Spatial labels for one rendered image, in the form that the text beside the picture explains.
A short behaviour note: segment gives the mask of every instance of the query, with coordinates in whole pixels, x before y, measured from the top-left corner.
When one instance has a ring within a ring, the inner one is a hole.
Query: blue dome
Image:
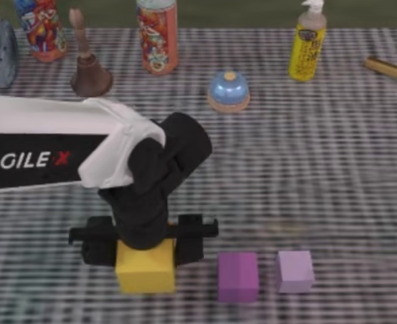
[[[248,83],[238,72],[220,72],[209,86],[209,96],[222,105],[239,105],[249,94]]]

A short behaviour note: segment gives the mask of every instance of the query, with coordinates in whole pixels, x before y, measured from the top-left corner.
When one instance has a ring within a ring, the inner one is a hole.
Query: checkered tablecloth
[[[397,324],[397,81],[362,67],[397,64],[397,30],[330,30],[316,78],[288,77],[292,30],[181,30],[180,66],[155,77],[140,65],[136,30],[93,29],[90,45],[114,75],[108,97],[147,117],[197,118],[214,153],[170,198],[172,215],[219,219],[205,260],[177,272],[178,293],[126,296],[110,269],[80,260],[68,230],[109,215],[94,190],[63,187],[0,194],[0,323]],[[77,100],[68,56],[36,62],[24,35],[20,73],[1,95]],[[251,102],[222,115],[206,102],[219,70],[234,68]],[[275,292],[278,250],[307,249],[310,294]],[[218,304],[217,253],[255,251],[261,293]]]

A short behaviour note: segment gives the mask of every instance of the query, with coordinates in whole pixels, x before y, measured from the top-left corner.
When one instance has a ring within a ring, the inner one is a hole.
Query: pump dispenser
[[[322,14],[323,0],[306,0],[308,11],[299,16],[294,39],[289,75],[298,81],[309,81],[315,75],[325,38],[327,19]]]

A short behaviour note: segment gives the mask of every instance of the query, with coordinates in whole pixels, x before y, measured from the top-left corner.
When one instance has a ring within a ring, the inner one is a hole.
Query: wooden stick
[[[74,28],[78,43],[78,54],[83,59],[88,59],[92,52],[90,51],[88,40],[86,38],[86,29],[84,27],[84,17],[78,8],[70,9],[70,23]]]
[[[397,78],[397,65],[393,65],[388,62],[381,61],[374,57],[368,57],[365,61],[365,67],[370,70]]]

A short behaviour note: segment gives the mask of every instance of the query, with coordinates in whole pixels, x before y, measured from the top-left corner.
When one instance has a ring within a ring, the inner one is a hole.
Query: pink cube
[[[275,280],[280,294],[301,294],[311,290],[315,276],[309,251],[279,251]]]
[[[259,296],[259,267],[254,252],[218,255],[218,301],[254,302]]]

